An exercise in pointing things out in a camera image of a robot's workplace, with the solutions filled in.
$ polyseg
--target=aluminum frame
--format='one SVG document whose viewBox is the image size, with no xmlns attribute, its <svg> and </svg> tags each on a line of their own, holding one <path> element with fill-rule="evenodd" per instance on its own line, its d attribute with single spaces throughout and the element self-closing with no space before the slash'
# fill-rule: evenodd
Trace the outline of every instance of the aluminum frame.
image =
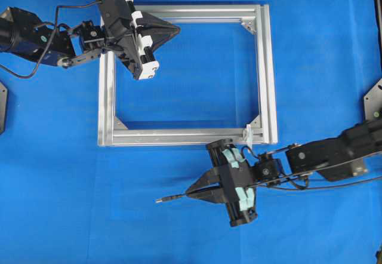
<svg viewBox="0 0 382 264">
<path fill-rule="evenodd" d="M 115 55 L 108 52 L 100 58 L 99 146 L 201 145 L 225 138 L 249 145 L 278 142 L 268 5 L 136 5 L 135 8 L 173 23 L 239 23 L 252 33 L 257 58 L 259 115 L 246 128 L 129 130 L 115 115 Z"/>
</svg>

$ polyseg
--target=black cable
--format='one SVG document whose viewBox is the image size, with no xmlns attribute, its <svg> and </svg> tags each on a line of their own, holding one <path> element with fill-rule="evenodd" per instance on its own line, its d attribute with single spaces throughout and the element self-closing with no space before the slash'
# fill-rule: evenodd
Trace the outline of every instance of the black cable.
<svg viewBox="0 0 382 264">
<path fill-rule="evenodd" d="M 265 185 L 260 185 L 261 188 L 270 188 L 270 189 L 277 189 L 280 191 L 314 191 L 314 190 L 323 190 L 323 189 L 334 189 L 334 188 L 346 188 L 353 185 L 360 185 L 363 183 L 373 182 L 375 180 L 382 180 L 382 176 L 373 177 L 372 179 L 365 179 L 360 180 L 358 182 L 351 182 L 351 183 L 345 183 L 343 185 L 331 185 L 331 186 L 317 186 L 315 188 L 306 188 L 306 189 L 297 189 L 297 188 L 277 188 L 275 186 L 268 187 Z"/>
<path fill-rule="evenodd" d="M 71 5 L 58 5 L 58 6 L 56 7 L 56 16 L 55 16 L 55 18 L 54 18 L 54 24 L 53 24 L 54 27 L 53 27 L 53 31 L 51 32 L 51 35 L 50 35 L 49 40 L 48 40 L 48 42 L 47 42 L 47 45 L 45 46 L 44 51 L 42 52 L 40 58 L 38 59 L 35 68 L 33 69 L 32 73 L 30 73 L 29 75 L 19 75 L 19 74 L 13 72 L 12 70 L 8 69 L 7 67 L 5 67 L 5 66 L 3 66 L 3 65 L 0 65 L 0 67 L 1 67 L 3 70 L 7 71 L 8 73 L 10 73 L 10 74 L 12 74 L 12 75 L 14 75 L 15 77 L 18 77 L 18 78 L 20 78 L 20 79 L 29 79 L 29 78 L 33 77 L 33 76 L 35 75 L 35 73 L 37 72 L 37 69 L 38 69 L 38 67 L 39 67 L 39 65 L 40 65 L 40 63 L 41 63 L 41 61 L 42 61 L 42 59 L 45 57 L 47 51 L 49 50 L 50 45 L 51 45 L 52 42 L 53 42 L 54 35 L 56 34 L 56 31 L 57 31 L 57 29 L 58 29 L 58 27 L 59 27 L 59 26 L 57 25 L 57 23 L 58 23 L 58 11 L 59 11 L 59 9 L 60 9 L 60 8 L 81 9 L 81 8 L 87 8 L 87 7 L 93 6 L 93 5 L 98 4 L 98 3 L 102 3 L 102 1 L 94 1 L 94 2 L 91 2 L 91 3 L 89 3 L 89 4 L 85 4 L 85 5 L 77 5 L 77 6 L 71 6 Z"/>
<path fill-rule="evenodd" d="M 304 174 L 309 174 L 309 173 L 314 173 L 316 171 L 320 171 L 320 170 L 327 170 L 329 168 L 334 168 L 334 167 L 339 167 L 341 165 L 344 165 L 344 164 L 348 164 L 348 163 L 351 163 L 353 161 L 357 161 L 359 159 L 363 159 L 363 158 L 367 158 L 369 156 L 372 156 L 372 155 L 376 155 L 376 154 L 379 154 L 380 152 L 373 152 L 371 154 L 368 154 L 368 155 L 365 155 L 365 156 L 361 156 L 359 158 L 355 158 L 355 159 L 350 159 L 348 161 L 344 161 L 344 162 L 341 162 L 339 164 L 334 164 L 334 165 L 329 165 L 327 167 L 319 167 L 319 168 L 315 168 L 315 169 L 312 169 L 312 170 L 307 170 L 307 171 L 304 171 L 302 173 L 292 173 L 292 174 L 288 174 L 288 175 L 284 175 L 282 177 L 280 177 L 280 179 L 286 179 L 288 177 L 291 177 L 291 176 L 301 176 L 301 175 L 304 175 Z M 260 185 L 266 185 L 270 182 L 274 182 L 275 180 L 267 180 L 267 181 L 264 181 L 264 182 L 259 182 L 259 183 L 256 183 L 255 185 L 249 185 L 247 186 L 248 188 L 255 188 L 257 186 L 260 186 Z"/>
<path fill-rule="evenodd" d="M 244 149 L 247 149 L 247 151 L 250 152 L 250 154 L 254 157 L 254 158 L 258 158 L 258 156 L 254 153 L 254 151 L 249 147 L 249 146 L 243 146 L 240 150 L 240 154 L 242 155 L 243 158 L 245 158 L 244 156 Z"/>
</svg>

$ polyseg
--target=metal bracket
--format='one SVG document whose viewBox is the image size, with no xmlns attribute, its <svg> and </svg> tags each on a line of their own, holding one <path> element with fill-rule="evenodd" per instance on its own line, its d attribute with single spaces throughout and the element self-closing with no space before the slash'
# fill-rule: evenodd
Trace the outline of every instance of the metal bracket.
<svg viewBox="0 0 382 264">
<path fill-rule="evenodd" d="M 0 83 L 0 134 L 5 130 L 5 113 L 7 111 L 8 90 Z"/>
<path fill-rule="evenodd" d="M 367 121 L 374 121 L 382 117 L 382 79 L 364 95 L 363 106 Z"/>
<path fill-rule="evenodd" d="M 115 55 L 108 52 L 100 58 L 99 146 L 201 145 L 220 139 L 245 145 L 278 142 L 268 5 L 136 5 L 135 8 L 171 23 L 238 23 L 251 32 L 255 52 L 250 54 L 256 56 L 259 116 L 244 129 L 129 130 L 115 116 Z"/>
<path fill-rule="evenodd" d="M 255 24 L 252 19 L 243 19 L 241 25 L 247 30 L 250 34 L 255 34 Z"/>
</svg>

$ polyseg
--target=blue surface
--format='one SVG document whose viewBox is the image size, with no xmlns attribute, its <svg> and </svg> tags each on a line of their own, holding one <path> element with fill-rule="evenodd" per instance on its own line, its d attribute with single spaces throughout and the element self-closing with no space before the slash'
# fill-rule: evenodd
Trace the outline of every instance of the blue surface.
<svg viewBox="0 0 382 264">
<path fill-rule="evenodd" d="M 0 3 L 52 20 L 57 4 L 90 1 Z M 135 1 L 270 4 L 280 142 L 258 152 L 336 136 L 360 122 L 362 95 L 381 78 L 373 0 Z M 98 20 L 96 8 L 62 11 L 60 18 L 71 26 L 88 19 Z M 255 115 L 246 109 L 256 102 L 248 86 L 255 65 L 241 57 L 250 46 L 242 40 L 247 32 L 219 31 L 228 35 L 220 40 L 212 27 L 184 28 L 158 50 L 162 67 L 151 81 L 119 73 L 123 120 L 135 127 L 169 127 L 171 120 L 178 127 L 240 126 Z M 210 53 L 216 59 L 205 57 Z M 19 73 L 33 67 L 8 54 L 0 63 Z M 71 70 L 41 66 L 28 81 L 1 72 L 0 80 L 10 91 L 0 137 L 1 264 L 375 263 L 381 183 L 301 194 L 259 189 L 258 220 L 232 229 L 223 205 L 153 203 L 210 168 L 203 147 L 97 147 L 97 62 Z M 368 163 L 368 177 L 382 172 L 380 157 Z"/>
</svg>

